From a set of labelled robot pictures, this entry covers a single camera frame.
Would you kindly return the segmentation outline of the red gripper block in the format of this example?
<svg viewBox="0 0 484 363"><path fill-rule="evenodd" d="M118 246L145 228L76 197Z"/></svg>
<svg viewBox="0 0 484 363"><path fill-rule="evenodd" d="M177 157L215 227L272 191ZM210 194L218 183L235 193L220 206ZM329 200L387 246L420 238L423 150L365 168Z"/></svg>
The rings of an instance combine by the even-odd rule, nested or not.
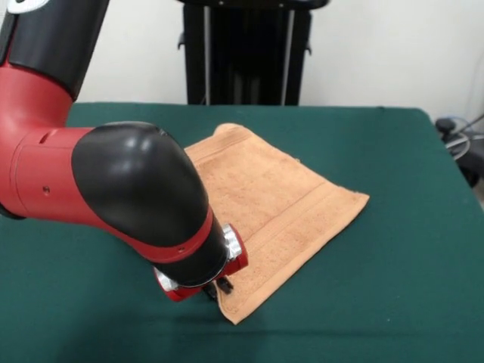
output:
<svg viewBox="0 0 484 363"><path fill-rule="evenodd" d="M248 266L247 249L233 226L223 226L224 245L227 259L224 268L210 282L200 287L182 287L176 282L161 274L161 288L173 301L180 302L203 291L212 301L218 301L218 292L231 294L234 289L228 276Z"/></svg>

